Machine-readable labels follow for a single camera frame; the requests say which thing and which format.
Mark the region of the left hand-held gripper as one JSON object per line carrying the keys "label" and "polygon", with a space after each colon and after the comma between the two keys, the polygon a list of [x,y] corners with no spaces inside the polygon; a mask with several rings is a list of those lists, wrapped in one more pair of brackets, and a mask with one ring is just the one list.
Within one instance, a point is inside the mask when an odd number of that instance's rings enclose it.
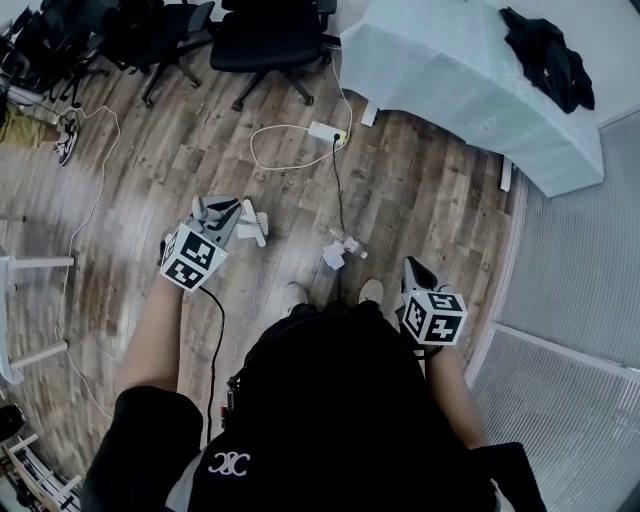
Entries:
{"label": "left hand-held gripper", "polygon": [[[254,239],[259,247],[266,246],[269,232],[268,216],[257,212],[253,202],[242,202],[245,224],[237,225],[239,239]],[[225,261],[225,246],[241,215],[241,203],[230,196],[196,196],[192,211],[176,230],[164,240],[160,260],[160,275],[193,292]]]}

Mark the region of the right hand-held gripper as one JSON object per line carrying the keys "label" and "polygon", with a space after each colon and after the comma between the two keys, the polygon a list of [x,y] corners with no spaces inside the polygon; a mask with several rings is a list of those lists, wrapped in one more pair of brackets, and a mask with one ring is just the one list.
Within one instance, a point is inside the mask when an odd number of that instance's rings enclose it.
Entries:
{"label": "right hand-held gripper", "polygon": [[401,333],[414,345],[455,345],[467,309],[460,294],[447,291],[415,257],[403,261]]}

